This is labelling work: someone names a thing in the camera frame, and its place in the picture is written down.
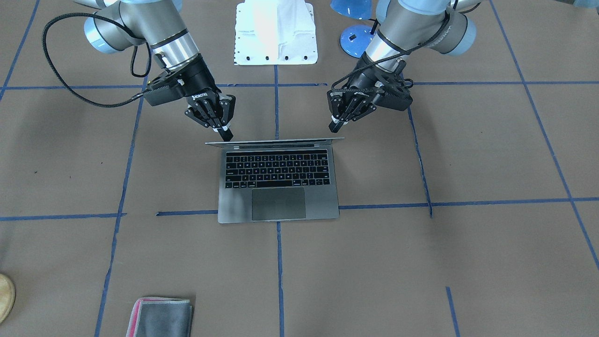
space bar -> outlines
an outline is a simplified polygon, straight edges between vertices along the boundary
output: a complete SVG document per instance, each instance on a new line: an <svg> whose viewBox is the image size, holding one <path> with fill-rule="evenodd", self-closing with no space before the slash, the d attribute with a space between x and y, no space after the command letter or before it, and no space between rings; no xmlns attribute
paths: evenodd
<svg viewBox="0 0 599 337"><path fill-rule="evenodd" d="M274 180L256 182L256 187L287 187L293 186L291 180Z"/></svg>

black cable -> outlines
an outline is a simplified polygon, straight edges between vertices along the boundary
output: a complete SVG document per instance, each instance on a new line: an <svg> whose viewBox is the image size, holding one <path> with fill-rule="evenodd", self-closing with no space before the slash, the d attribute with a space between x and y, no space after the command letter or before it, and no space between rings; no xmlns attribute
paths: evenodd
<svg viewBox="0 0 599 337"><path fill-rule="evenodd" d="M148 50L148 61L147 61L147 66L146 66L146 72L142 75L136 74L135 71L133 70L133 64L135 63L135 57L137 56L137 46L133 47L133 55L131 55L131 65L129 66L129 69L131 71L131 75L135 76L135 77L140 77L143 78L145 76L148 76L148 74L150 73L150 68L152 67L152 51L150 50L150 45L146 42L146 48Z"/></svg>
<svg viewBox="0 0 599 337"><path fill-rule="evenodd" d="M463 12L459 12L460 14L467 14L470 13L471 11L475 10L476 8L478 8L478 6L480 6L481 2L479 2L478 4L474 5L474 7L472 7L471 9L467 10L467 11L463 11Z"/></svg>
<svg viewBox="0 0 599 337"><path fill-rule="evenodd" d="M42 35L42 46L44 48L44 55L46 56L46 61L48 61L48 64L50 65L50 68L52 68L52 71L54 71L54 75L56 75L56 77L58 77L58 79L60 80L60 82L62 83L62 85L69 90L73 95L75 95L76 97L78 97L79 99L81 99L82 101L84 101L85 103L89 103L93 106L97 106L97 107L103 107L103 108L114 108L114 107L120 107L120 106L124 106L125 104L129 104L137 99L139 99L140 97L143 96L143 93L138 93L136 95L134 95L133 97L131 97L130 99L121 102L121 103L116 103L116 104L102 104L102 103L97 103L91 100L88 100L87 98L79 95L78 93L76 93L62 78L62 76L60 76L60 74L58 73L58 71L56 70L56 67L54 66L54 64L52 63L52 60L50 59L50 55L48 54L48 46L46 44L46 38L48 35L48 30L50 29L50 27L52 25L54 25L56 22L67 19L69 17L91 17L94 19L98 19L98 20L102 20L102 21L106 21L108 23L112 23L113 25L119 27L120 29L124 30L127 34L129 34L129 36L133 37L133 38L137 38L135 36L135 34L126 26L121 25L120 23L108 19L106 17L103 16L99 16L96 14L89 14L89 13L68 13L68 14L63 14L60 16L55 17L54 19L50 20L47 24L46 27L44 27L44 32Z"/></svg>
<svg viewBox="0 0 599 337"><path fill-rule="evenodd" d="M419 44L418 46L416 46L416 47L414 47L412 49L408 49L405 52L400 52L397 55L389 56L387 58L380 59L380 60L375 61L375 62L370 62L369 64L367 64L367 65L365 65L363 67L360 67L358 69L353 70L349 74L343 76L343 78L341 78L340 80L338 80L335 83L333 83L331 85L331 90L335 90L335 91L339 91L339 92L372 92L372 91L376 91L377 90L376 87L373 87L373 88L364 88L364 89L336 89L335 86L337 84L343 82L344 80L348 79L352 75L354 75L354 74L356 74L356 73L358 73L358 72L360 72L362 70L368 69L368 68L372 67L373 65L377 65L377 64L382 63L382 62L387 62L387 61L399 58L400 56L409 55L412 52L414 52L415 50L418 50L418 49L420 49L422 47L425 47L429 43L435 41L439 37L439 35L441 35L441 32L443 32L445 30L445 27L447 27L448 23L449 23L449 14L447 12L445 12L445 18L443 19L443 23L441 23L441 27L439 27L439 29L437 30L437 32L431 38L429 38L428 40L426 40L424 43Z"/></svg>

white plastic bracket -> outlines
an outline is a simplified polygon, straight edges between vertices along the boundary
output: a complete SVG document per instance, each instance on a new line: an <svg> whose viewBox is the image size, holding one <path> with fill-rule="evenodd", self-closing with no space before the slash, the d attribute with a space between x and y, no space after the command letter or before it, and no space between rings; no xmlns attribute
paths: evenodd
<svg viewBox="0 0 599 337"><path fill-rule="evenodd" d="M238 65L315 64L314 8L304 0L245 0L237 5Z"/></svg>

light blue joint cap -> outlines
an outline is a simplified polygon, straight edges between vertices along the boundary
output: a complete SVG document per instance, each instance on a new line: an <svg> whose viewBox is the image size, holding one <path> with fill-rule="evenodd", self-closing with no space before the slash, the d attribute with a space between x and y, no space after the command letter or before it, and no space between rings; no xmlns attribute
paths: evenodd
<svg viewBox="0 0 599 337"><path fill-rule="evenodd" d="M586 7L586 8L597 8L597 7L599 7L599 0L574 0L574 6Z"/></svg>
<svg viewBox="0 0 599 337"><path fill-rule="evenodd" d="M96 27L96 23L93 21L93 18L88 17L83 24L83 30L85 31L85 37L90 42L90 44L97 49L99 52L105 54L114 54L118 52L118 50L112 48L106 40L100 35L98 28Z"/></svg>
<svg viewBox="0 0 599 337"><path fill-rule="evenodd" d="M379 3L376 5L376 19L379 23L383 23L387 18L389 3L391 3L391 0L379 0Z"/></svg>
<svg viewBox="0 0 599 337"><path fill-rule="evenodd" d="M416 14L439 15L445 12L449 0L397 0L405 9Z"/></svg>
<svg viewBox="0 0 599 337"><path fill-rule="evenodd" d="M126 4L151 4L152 2L158 2L163 0L120 0ZM181 11L183 9L183 0L173 0L173 4L175 4L175 8L177 11Z"/></svg>
<svg viewBox="0 0 599 337"><path fill-rule="evenodd" d="M458 56L465 53L472 44L474 44L474 40L476 39L476 25L470 18L466 18L468 20L468 25L466 26L466 32L464 33L464 37L462 37L462 41L458 43L455 48L445 55Z"/></svg>

laptop trackpad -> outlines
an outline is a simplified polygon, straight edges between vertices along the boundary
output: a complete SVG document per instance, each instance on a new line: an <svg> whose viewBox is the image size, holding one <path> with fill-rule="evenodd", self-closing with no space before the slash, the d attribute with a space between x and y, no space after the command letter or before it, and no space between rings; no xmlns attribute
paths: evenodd
<svg viewBox="0 0 599 337"><path fill-rule="evenodd" d="M303 187L252 190L252 220L303 219Z"/></svg>

